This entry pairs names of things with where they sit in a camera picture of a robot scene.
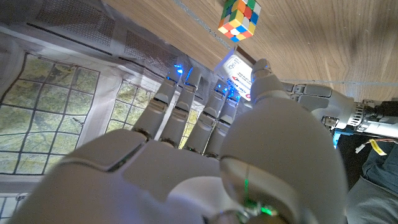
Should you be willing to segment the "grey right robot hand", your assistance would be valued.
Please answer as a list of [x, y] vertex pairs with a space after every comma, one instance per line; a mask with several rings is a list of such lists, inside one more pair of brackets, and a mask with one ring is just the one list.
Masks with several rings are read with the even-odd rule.
[[291, 100], [267, 60], [251, 110], [217, 159], [117, 129], [65, 156], [10, 223], [343, 223], [345, 169], [327, 128]]

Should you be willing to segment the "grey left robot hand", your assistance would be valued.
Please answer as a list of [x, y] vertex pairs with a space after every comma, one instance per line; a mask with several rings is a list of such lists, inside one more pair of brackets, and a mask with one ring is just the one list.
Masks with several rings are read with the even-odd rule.
[[356, 126], [354, 98], [325, 85], [282, 83], [290, 98], [330, 129]]

